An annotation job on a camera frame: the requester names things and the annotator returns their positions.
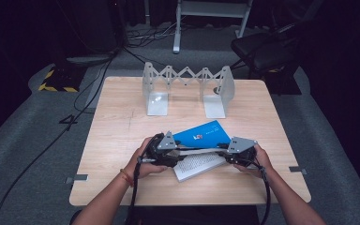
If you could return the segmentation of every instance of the table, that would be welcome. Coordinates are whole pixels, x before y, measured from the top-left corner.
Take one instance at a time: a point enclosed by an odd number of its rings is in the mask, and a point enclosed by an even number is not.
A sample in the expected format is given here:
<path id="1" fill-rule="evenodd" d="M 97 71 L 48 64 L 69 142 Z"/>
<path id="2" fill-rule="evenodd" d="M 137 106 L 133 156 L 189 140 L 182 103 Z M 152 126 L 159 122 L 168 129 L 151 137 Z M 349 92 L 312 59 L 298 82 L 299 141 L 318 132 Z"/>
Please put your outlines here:
<path id="1" fill-rule="evenodd" d="M 147 116 L 142 78 L 108 77 L 101 90 L 95 117 L 83 150 L 77 174 L 87 181 L 75 181 L 69 197 L 73 205 L 87 205 L 124 168 L 145 137 L 159 132 L 173 133 L 212 121 L 205 117 L 199 100 L 199 85 L 174 82 L 169 94 L 167 116 Z M 280 123 L 264 82 L 236 80 L 235 96 L 227 118 L 218 119 L 229 136 L 257 140 L 266 149 L 274 168 L 306 202 L 308 187 Z M 121 204 L 129 205 L 132 188 Z M 277 199 L 272 195 L 272 202 Z M 173 169 L 139 180 L 136 205 L 264 204 L 263 181 L 225 164 L 185 182 L 178 183 Z"/>
<path id="2" fill-rule="evenodd" d="M 247 0 L 247 3 L 243 4 L 177 0 L 176 31 L 174 34 L 173 53 L 180 53 L 180 24 L 182 15 L 242 18 L 240 30 L 236 31 L 236 37 L 241 38 L 244 35 L 245 27 L 247 26 L 252 2 L 253 0 Z"/>

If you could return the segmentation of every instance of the bracelet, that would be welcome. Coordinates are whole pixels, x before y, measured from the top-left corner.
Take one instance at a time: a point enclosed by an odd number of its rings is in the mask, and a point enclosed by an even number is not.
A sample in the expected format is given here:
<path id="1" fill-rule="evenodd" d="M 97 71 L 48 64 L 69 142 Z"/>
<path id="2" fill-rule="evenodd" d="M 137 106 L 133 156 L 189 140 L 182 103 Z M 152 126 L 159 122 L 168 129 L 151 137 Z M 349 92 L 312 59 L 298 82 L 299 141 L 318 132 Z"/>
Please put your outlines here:
<path id="1" fill-rule="evenodd" d="M 130 187 L 133 188 L 133 180 L 130 178 L 128 173 L 124 169 L 121 169 L 119 171 L 126 176 L 126 177 L 122 176 L 122 178 L 124 178 L 127 181 L 127 183 L 130 185 Z"/>

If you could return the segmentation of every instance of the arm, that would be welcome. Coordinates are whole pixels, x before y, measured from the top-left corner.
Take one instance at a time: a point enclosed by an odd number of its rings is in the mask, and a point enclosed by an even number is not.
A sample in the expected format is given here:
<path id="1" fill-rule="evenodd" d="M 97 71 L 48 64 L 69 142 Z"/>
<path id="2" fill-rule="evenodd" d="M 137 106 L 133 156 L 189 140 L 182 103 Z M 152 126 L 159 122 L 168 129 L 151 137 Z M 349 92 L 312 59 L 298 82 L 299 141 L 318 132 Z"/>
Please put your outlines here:
<path id="1" fill-rule="evenodd" d="M 288 224 L 325 224 L 321 216 L 300 198 L 277 173 L 271 165 L 267 153 L 258 144 L 255 145 L 255 148 L 256 159 L 266 170 L 268 183 L 277 197 L 286 222 Z M 234 167 L 241 172 L 250 172 L 261 177 L 256 171 L 248 170 L 243 166 L 234 164 Z"/>
<path id="2" fill-rule="evenodd" d="M 150 138 L 145 139 L 142 146 L 138 148 L 124 171 L 133 179 L 134 168 L 137 164 L 137 157 L 140 156 L 148 144 Z M 165 171 L 165 166 L 154 166 L 150 163 L 142 164 L 139 178 L 147 176 L 149 173 L 161 173 Z M 112 224 L 113 218 L 118 210 L 129 183 L 124 173 L 117 174 L 111 183 L 106 186 L 87 206 L 81 211 L 74 221 L 74 225 L 79 224 Z"/>

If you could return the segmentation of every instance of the person's right hand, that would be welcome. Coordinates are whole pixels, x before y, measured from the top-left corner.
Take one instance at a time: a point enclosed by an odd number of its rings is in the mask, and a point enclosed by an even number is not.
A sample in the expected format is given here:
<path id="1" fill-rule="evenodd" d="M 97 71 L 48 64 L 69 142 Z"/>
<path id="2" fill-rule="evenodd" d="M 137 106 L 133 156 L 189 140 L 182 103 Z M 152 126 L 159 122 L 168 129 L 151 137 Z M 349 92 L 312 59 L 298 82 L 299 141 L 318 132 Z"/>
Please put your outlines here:
<path id="1" fill-rule="evenodd" d="M 256 149 L 256 159 L 255 162 L 258 163 L 263 166 L 265 168 L 266 171 L 268 170 L 274 170 L 273 166 L 271 165 L 271 161 L 270 158 L 268 157 L 267 153 L 265 152 L 264 149 L 262 149 L 258 144 L 254 145 L 254 148 Z M 233 166 L 238 169 L 240 172 L 247 172 L 247 173 L 251 173 L 254 176 L 260 177 L 262 178 L 262 173 L 259 170 L 256 169 L 248 169 L 244 166 L 238 165 L 238 164 L 233 164 Z"/>

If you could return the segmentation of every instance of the person's left hand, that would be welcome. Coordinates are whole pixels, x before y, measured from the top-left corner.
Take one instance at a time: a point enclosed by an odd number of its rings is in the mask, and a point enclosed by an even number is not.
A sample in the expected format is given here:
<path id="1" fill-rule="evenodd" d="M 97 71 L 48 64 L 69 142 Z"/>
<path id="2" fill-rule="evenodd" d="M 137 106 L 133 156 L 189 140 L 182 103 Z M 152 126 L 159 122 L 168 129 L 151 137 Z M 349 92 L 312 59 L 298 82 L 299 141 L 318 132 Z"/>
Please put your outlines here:
<path id="1" fill-rule="evenodd" d="M 124 168 L 125 172 L 132 178 L 134 179 L 133 175 L 134 175 L 134 169 L 136 167 L 137 164 L 137 157 L 141 156 L 145 147 L 147 146 L 147 144 L 150 142 L 151 137 L 150 138 L 146 138 L 144 139 L 144 141 L 142 142 L 142 146 L 140 146 L 134 153 L 133 156 L 130 158 L 129 163 L 127 164 L 127 166 Z M 140 174 L 139 174 L 139 178 L 144 178 L 145 176 L 147 176 L 150 173 L 161 173 L 163 171 L 166 171 L 166 169 L 168 169 L 167 166 L 155 166 L 151 163 L 142 163 L 142 166 L 140 167 Z"/>

